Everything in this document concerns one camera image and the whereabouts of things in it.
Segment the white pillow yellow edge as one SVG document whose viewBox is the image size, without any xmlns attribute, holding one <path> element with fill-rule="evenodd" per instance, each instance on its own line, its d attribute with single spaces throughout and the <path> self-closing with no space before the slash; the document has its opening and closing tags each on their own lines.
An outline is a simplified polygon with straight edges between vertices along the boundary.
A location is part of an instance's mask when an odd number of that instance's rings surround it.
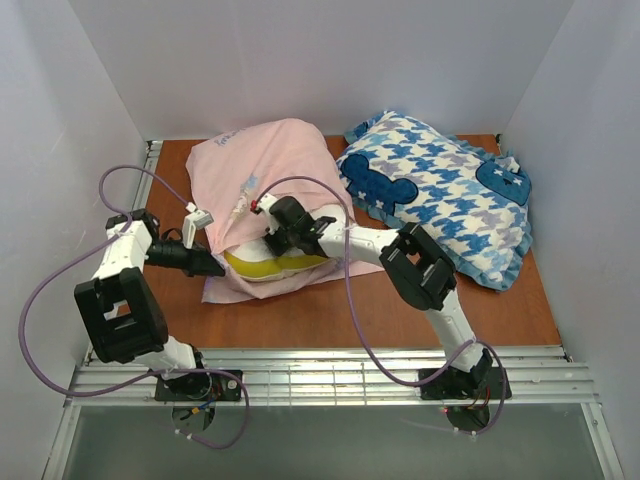
<svg viewBox="0 0 640 480">
<path fill-rule="evenodd" d="M 243 280 L 254 283 L 282 280 L 330 262 L 295 247 L 275 255 L 264 238 L 231 247 L 223 252 L 223 257 Z"/>
</svg>

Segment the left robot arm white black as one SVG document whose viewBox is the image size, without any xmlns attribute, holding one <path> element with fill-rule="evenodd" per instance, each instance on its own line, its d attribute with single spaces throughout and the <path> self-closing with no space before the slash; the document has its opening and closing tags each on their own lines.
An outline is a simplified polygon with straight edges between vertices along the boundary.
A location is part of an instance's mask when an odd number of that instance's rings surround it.
<svg viewBox="0 0 640 480">
<path fill-rule="evenodd" d="M 110 244 L 92 279 L 75 287 L 74 299 L 93 349 L 104 363 L 139 363 L 179 397 L 200 400 L 213 390 L 202 354 L 169 334 L 144 266 L 182 271 L 188 277 L 222 277 L 224 267 L 203 246 L 159 231 L 146 209 L 108 219 Z"/>
</svg>

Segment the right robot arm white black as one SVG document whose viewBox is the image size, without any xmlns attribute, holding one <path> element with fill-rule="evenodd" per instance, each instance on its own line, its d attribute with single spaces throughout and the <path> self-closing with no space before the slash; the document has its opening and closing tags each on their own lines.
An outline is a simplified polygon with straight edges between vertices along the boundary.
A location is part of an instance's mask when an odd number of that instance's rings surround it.
<svg viewBox="0 0 640 480">
<path fill-rule="evenodd" d="M 373 229 L 352 222 L 345 206 L 307 211 L 292 196 L 263 194 L 251 205 L 267 219 L 264 237 L 276 256 L 291 248 L 307 255 L 340 259 L 345 267 L 364 262 L 384 269 L 401 299 L 425 313 L 445 353 L 445 363 L 417 381 L 403 381 L 373 362 L 389 380 L 419 388 L 434 399 L 464 399 L 490 392 L 510 394 L 504 366 L 480 341 L 461 306 L 452 260 L 416 223 L 401 229 Z"/>
</svg>

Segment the pink pillowcase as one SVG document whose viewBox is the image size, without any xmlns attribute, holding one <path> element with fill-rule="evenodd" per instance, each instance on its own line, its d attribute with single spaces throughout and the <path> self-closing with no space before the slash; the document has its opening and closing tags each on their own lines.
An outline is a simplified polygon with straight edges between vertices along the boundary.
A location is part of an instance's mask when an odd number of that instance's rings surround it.
<svg viewBox="0 0 640 480">
<path fill-rule="evenodd" d="M 375 265 L 306 255 L 293 249 L 280 257 L 263 237 L 267 221 L 250 211 L 268 191 L 291 195 L 311 213 L 354 214 L 351 196 L 321 132 L 300 119 L 284 119 L 221 134 L 192 148 L 186 161 L 192 196 L 213 222 L 205 229 L 222 277 L 206 280 L 206 303 L 265 299 L 307 285 L 377 272 Z"/>
</svg>

